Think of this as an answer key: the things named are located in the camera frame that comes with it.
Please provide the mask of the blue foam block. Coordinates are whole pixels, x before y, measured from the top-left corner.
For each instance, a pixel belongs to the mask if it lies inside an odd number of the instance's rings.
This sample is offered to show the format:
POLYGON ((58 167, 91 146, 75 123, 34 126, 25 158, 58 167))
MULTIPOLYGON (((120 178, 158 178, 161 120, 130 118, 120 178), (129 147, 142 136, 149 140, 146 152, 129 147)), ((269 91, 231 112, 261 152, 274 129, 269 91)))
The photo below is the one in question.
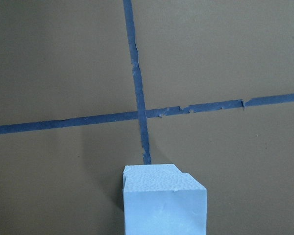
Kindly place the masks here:
POLYGON ((127 165, 126 235, 204 235, 207 189, 174 164, 127 165))
POLYGON ((123 173, 122 173, 122 185, 123 185, 123 188, 125 187, 125 183, 126 183, 126 172, 123 171, 123 173))

